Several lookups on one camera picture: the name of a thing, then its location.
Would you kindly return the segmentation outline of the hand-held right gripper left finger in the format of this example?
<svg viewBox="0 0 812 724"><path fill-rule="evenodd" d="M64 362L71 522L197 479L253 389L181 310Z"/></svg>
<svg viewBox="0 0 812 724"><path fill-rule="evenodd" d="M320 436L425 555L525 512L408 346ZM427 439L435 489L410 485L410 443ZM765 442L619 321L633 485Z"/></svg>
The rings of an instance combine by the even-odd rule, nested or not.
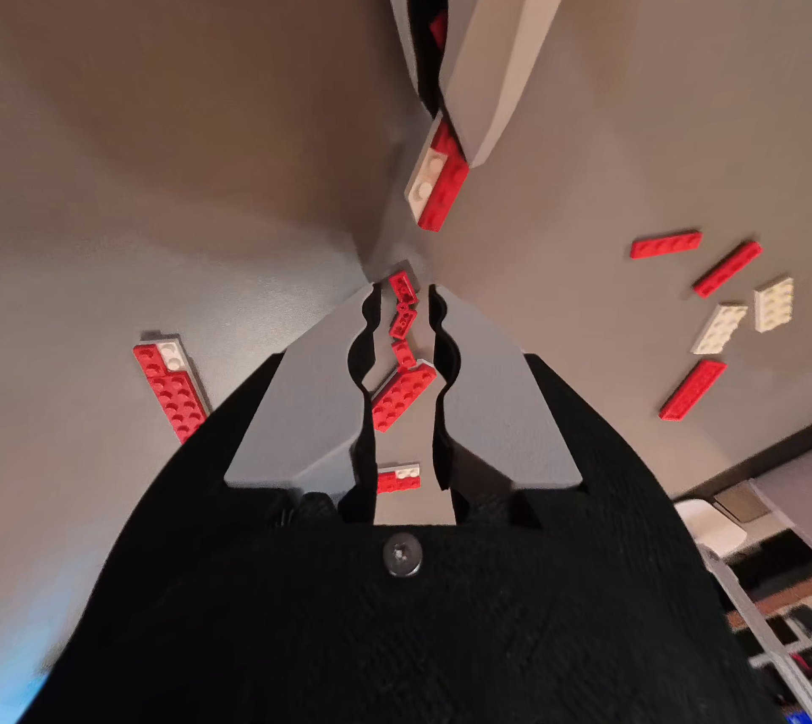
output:
<svg viewBox="0 0 812 724"><path fill-rule="evenodd" d="M370 395L381 287L366 284L284 351L224 479L330 497L347 520L370 523L378 472Z"/></svg>

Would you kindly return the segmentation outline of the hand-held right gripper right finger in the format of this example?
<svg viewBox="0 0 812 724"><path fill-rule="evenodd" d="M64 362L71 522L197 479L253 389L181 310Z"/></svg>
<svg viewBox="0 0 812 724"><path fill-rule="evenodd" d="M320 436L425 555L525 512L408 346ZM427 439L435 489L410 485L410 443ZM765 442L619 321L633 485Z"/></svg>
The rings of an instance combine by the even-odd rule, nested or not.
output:
<svg viewBox="0 0 812 724"><path fill-rule="evenodd" d="M455 522L509 516L517 493L580 487L582 474L523 349L442 285L430 287L429 320L444 380L433 467Z"/></svg>

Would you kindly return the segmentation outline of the red and white lego assembly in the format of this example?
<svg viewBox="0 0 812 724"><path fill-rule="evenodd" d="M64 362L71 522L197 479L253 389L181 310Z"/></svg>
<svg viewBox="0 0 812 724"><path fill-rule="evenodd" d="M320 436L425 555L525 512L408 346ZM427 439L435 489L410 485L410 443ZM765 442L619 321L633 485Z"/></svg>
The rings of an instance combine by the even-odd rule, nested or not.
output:
<svg viewBox="0 0 812 724"><path fill-rule="evenodd" d="M440 231L469 174L459 141L440 110L405 186L404 197L417 226Z"/></svg>

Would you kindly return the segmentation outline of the small red white lego assembly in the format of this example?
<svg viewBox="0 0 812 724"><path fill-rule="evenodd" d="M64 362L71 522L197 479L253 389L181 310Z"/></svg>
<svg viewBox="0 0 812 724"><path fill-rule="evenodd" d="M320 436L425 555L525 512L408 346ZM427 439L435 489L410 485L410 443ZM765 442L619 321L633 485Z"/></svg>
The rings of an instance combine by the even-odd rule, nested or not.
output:
<svg viewBox="0 0 812 724"><path fill-rule="evenodd" d="M380 466L378 469L377 494L398 493L421 487L421 466L412 462Z"/></svg>

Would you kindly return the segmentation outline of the large red white lego assembly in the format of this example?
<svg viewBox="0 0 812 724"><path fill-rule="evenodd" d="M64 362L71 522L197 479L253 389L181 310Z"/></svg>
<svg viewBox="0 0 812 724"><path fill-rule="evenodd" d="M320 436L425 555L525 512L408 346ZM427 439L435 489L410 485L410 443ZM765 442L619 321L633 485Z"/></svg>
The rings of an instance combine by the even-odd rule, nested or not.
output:
<svg viewBox="0 0 812 724"><path fill-rule="evenodd" d="M159 336L135 344L132 354L180 445L208 418L211 408L183 343Z"/></svg>

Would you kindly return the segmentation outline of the long red lego plate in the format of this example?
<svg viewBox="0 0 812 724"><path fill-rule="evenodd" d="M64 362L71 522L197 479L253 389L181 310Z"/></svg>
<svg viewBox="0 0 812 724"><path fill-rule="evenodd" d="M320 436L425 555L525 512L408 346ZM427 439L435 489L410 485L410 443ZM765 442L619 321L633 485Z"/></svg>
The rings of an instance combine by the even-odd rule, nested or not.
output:
<svg viewBox="0 0 812 724"><path fill-rule="evenodd" d="M682 421L726 369L727 364L718 359L697 362L662 405L658 417L663 421Z"/></svg>

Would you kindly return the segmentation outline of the white lego plate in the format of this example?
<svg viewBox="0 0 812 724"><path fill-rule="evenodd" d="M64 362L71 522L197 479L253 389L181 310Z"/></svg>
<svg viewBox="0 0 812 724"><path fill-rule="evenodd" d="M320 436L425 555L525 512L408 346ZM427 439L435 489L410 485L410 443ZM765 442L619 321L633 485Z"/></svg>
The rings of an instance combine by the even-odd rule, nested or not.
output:
<svg viewBox="0 0 812 724"><path fill-rule="evenodd" d="M767 333L793 319L795 282L781 276L754 289L754 329Z"/></svg>
<svg viewBox="0 0 812 724"><path fill-rule="evenodd" d="M697 356L718 355L748 312L746 303L719 303L710 314L691 348Z"/></svg>

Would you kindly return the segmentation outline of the short red lego plate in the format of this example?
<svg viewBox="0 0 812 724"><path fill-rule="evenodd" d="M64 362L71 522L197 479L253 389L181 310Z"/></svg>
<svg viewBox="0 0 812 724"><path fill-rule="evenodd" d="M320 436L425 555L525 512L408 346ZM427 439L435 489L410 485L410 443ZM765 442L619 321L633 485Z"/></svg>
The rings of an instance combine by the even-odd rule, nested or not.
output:
<svg viewBox="0 0 812 724"><path fill-rule="evenodd" d="M639 238L632 242L628 257L632 260L641 260L694 251L701 245L702 240L703 232L700 230Z"/></svg>

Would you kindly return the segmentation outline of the narrow red lego plate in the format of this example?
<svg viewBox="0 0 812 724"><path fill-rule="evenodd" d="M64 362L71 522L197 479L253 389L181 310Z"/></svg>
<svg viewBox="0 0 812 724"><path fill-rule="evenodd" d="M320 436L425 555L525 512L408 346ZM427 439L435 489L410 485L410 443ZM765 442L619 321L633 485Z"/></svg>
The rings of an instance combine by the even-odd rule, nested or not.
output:
<svg viewBox="0 0 812 724"><path fill-rule="evenodd" d="M763 252L761 244L748 240L725 255L709 271L692 284L692 290L701 298L708 298L741 272Z"/></svg>

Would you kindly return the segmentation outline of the white rounded panel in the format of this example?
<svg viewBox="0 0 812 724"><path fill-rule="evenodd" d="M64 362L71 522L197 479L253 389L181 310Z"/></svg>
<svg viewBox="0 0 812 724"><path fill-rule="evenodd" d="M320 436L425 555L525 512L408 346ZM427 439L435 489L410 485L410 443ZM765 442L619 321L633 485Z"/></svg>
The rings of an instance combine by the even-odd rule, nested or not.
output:
<svg viewBox="0 0 812 724"><path fill-rule="evenodd" d="M746 530L708 501L686 499L676 502L674 508L694 543L717 557L725 558L746 543Z"/></svg>

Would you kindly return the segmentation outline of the white metal frame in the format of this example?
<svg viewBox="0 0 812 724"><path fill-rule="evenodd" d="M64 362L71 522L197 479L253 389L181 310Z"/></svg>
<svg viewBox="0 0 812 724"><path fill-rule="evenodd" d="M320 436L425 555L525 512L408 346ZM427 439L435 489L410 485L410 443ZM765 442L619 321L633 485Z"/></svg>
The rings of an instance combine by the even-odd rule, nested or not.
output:
<svg viewBox="0 0 812 724"><path fill-rule="evenodd" d="M712 505L716 506L723 514L733 520L719 506L716 504ZM726 557L735 554L743 554L751 543L752 541L749 539L748 534L746 543ZM732 567L727 563L726 557L717 557L705 547L697 546L697 548L702 555L705 567L716 578L719 586L736 609L736 619L741 620L741 623L737 621L732 622L732 628L734 630L746 629L753 635L763 651L758 666L772 666L777 671L782 682L787 686L790 695L797 700L797 707L800 709L800 712L793 713L789 718L790 722L810 722L810 678L805 673L801 661L797 658L798 652L791 650L781 642L779 636L768 622L769 617L767 617L757 603L750 598L746 589L741 586Z"/></svg>

